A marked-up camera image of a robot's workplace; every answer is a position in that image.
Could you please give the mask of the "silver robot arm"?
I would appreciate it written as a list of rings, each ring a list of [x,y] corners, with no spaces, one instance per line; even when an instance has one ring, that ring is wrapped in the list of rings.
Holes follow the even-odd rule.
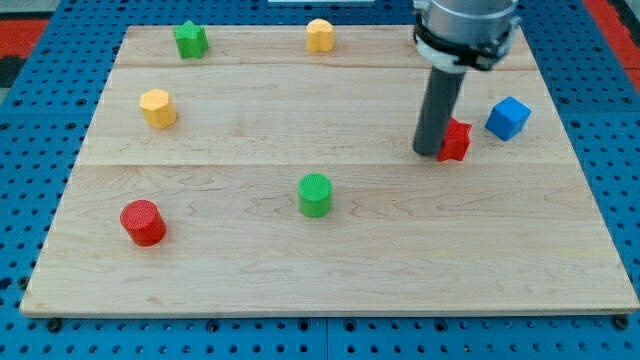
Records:
[[[414,0],[417,51],[437,69],[490,71],[509,52],[517,0]]]

